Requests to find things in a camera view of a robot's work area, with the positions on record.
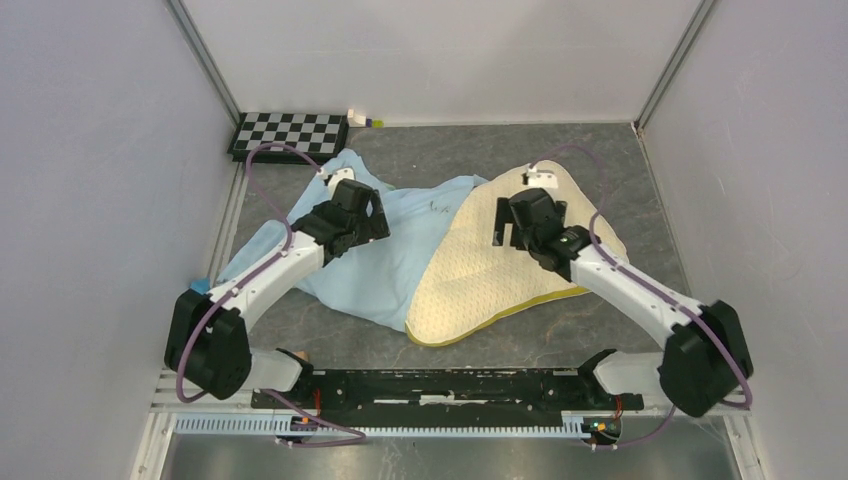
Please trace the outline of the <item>light blue pillowcase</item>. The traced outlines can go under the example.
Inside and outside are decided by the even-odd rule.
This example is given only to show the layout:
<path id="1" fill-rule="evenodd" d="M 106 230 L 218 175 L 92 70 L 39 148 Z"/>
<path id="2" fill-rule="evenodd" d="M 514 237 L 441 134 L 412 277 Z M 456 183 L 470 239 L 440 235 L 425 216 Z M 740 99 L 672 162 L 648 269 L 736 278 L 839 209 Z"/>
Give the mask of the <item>light blue pillowcase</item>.
<path id="1" fill-rule="evenodd" d="M 487 180 L 461 175 L 435 187 L 393 189 L 348 148 L 325 167 L 350 168 L 356 180 L 379 191 L 390 236 L 350 249 L 297 288 L 330 309 L 402 331 L 415 290 L 453 218 Z"/>

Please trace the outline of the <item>cream and yellow pillow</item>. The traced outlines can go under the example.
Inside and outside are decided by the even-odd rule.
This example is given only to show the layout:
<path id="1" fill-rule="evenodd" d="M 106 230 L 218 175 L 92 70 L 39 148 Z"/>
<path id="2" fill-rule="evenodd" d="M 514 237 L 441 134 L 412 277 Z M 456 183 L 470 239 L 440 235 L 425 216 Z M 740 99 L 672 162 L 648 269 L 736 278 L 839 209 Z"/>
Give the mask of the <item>cream and yellow pillow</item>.
<path id="1" fill-rule="evenodd" d="M 530 307 L 586 293 L 543 270 L 528 253 L 493 243 L 497 200 L 525 189 L 513 168 L 472 189 L 431 258 L 412 298 L 405 331 L 415 343 L 455 343 Z"/>

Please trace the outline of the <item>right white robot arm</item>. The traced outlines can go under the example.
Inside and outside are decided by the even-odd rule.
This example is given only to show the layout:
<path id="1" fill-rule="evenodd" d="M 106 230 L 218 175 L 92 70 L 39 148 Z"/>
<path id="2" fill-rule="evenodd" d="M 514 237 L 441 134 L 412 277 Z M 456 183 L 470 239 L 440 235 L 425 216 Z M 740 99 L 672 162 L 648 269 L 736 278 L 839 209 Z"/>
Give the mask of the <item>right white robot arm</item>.
<path id="1" fill-rule="evenodd" d="M 497 201 L 493 243 L 525 251 L 545 271 L 614 306 L 660 347 L 654 354 L 605 353 L 577 382 L 580 400 L 602 408 L 617 394 L 661 396 L 691 417 L 717 405 L 747 410 L 753 364 L 737 311 L 683 295 L 630 265 L 594 228 L 565 222 L 566 204 L 542 188 Z"/>

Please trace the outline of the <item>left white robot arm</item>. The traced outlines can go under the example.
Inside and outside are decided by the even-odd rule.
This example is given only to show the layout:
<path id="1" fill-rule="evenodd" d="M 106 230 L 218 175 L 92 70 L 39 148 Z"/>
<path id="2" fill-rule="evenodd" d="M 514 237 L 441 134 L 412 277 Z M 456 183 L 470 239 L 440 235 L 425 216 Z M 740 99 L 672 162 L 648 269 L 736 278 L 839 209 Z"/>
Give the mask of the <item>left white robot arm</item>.
<path id="1" fill-rule="evenodd" d="M 251 347 L 249 333 L 298 282 L 352 248 L 389 237 L 377 189 L 350 178 L 334 179 L 328 189 L 330 198 L 297 219 L 246 271 L 206 293 L 188 289 L 177 298 L 164 363 L 178 375 L 181 401 L 192 400 L 185 382 L 218 400 L 242 389 L 275 390 L 295 408 L 312 399 L 305 363 L 284 350 Z"/>

